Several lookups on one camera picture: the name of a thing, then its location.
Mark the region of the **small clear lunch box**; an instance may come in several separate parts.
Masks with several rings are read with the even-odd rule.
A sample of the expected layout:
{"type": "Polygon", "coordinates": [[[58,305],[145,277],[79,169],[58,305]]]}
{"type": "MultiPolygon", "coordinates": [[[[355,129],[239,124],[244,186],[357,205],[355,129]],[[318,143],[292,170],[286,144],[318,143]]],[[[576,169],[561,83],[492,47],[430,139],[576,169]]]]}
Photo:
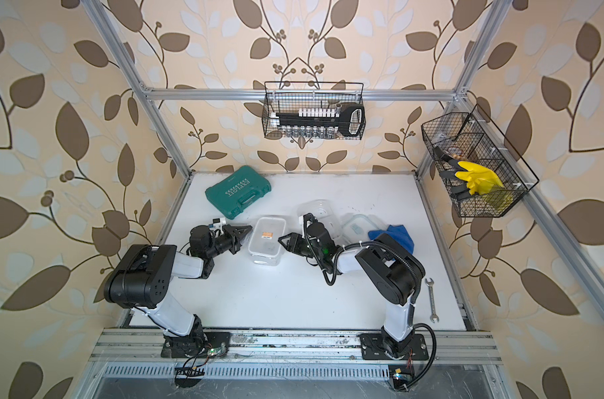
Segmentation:
{"type": "Polygon", "coordinates": [[[248,247],[255,264],[279,264],[284,248],[278,239],[285,235],[286,225],[286,220],[277,216],[263,216],[258,219],[248,247]]]}

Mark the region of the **clear lunch box teal seal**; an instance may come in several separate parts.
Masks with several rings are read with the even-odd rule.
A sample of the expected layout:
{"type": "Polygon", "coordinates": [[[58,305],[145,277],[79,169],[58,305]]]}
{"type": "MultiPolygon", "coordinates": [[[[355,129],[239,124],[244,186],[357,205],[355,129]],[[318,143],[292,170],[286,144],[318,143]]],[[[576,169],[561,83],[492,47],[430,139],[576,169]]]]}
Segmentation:
{"type": "Polygon", "coordinates": [[[343,237],[343,229],[339,218],[333,212],[333,209],[327,200],[319,199],[303,203],[298,207],[297,211],[300,224],[302,224],[303,216],[310,213],[318,220],[318,222],[323,223],[334,241],[343,237]]]}

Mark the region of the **lunch box lid teal seal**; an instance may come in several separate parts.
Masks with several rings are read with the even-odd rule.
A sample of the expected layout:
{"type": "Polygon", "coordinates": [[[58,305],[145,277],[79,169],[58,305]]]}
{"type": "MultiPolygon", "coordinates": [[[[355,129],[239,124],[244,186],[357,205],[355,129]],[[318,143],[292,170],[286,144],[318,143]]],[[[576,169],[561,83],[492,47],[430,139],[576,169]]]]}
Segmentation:
{"type": "Polygon", "coordinates": [[[344,244],[370,241],[369,233],[380,229],[381,227],[375,219],[371,219],[365,214],[352,214],[343,221],[342,241],[344,244]]]}

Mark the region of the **blue cleaning cloth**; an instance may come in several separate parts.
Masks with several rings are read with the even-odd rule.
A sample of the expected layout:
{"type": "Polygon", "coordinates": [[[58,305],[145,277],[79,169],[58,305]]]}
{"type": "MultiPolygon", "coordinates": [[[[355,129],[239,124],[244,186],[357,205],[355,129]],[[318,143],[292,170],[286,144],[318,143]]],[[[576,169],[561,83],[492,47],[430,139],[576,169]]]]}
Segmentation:
{"type": "Polygon", "coordinates": [[[408,251],[410,254],[413,254],[415,244],[413,238],[410,236],[403,224],[390,225],[386,229],[371,230],[368,232],[368,238],[375,240],[382,234],[387,234],[389,237],[397,241],[398,244],[401,244],[406,251],[408,251]]]}

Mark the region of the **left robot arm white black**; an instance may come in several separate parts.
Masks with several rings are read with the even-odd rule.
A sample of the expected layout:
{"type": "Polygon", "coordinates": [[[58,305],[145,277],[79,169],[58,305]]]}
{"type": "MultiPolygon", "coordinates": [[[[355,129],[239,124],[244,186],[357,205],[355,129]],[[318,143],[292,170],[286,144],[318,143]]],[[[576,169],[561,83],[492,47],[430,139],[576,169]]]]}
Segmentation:
{"type": "Polygon", "coordinates": [[[237,254],[250,225],[199,225],[190,231],[186,253],[174,244],[135,244],[106,278],[103,297],[123,309],[136,309],[169,338],[204,340],[200,319],[169,292],[172,279],[208,279],[215,257],[237,254]]]}

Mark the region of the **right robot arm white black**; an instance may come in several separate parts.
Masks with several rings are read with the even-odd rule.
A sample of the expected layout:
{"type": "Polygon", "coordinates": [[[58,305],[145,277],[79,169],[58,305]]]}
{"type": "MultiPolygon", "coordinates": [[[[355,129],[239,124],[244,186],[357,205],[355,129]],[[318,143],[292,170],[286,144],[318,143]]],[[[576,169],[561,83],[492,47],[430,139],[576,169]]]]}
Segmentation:
{"type": "Polygon", "coordinates": [[[287,252],[318,267],[328,286],[342,274],[365,272],[388,304],[383,337],[399,345],[413,335],[416,302],[426,270],[414,256],[415,244],[403,225],[372,230],[367,237],[365,241],[338,245],[325,225],[307,213],[302,216],[302,232],[281,236],[278,242],[287,252]]]}

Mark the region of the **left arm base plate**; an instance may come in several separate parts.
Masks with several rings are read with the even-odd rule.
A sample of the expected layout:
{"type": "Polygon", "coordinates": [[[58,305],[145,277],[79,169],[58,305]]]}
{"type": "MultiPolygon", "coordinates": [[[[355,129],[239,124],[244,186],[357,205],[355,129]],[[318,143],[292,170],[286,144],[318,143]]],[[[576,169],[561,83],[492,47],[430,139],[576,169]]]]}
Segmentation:
{"type": "Polygon", "coordinates": [[[161,357],[191,358],[191,357],[221,357],[225,356],[230,346],[229,332],[205,332],[188,337],[165,336],[161,357]]]}

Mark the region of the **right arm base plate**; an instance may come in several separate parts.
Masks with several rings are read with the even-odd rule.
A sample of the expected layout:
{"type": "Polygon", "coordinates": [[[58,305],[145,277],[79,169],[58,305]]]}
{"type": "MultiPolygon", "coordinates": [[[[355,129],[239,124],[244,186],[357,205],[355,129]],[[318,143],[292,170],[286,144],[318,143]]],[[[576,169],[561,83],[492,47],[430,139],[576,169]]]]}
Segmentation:
{"type": "Polygon", "coordinates": [[[429,353],[423,335],[411,332],[402,341],[396,341],[385,332],[358,335],[364,360],[426,361],[429,353]]]}

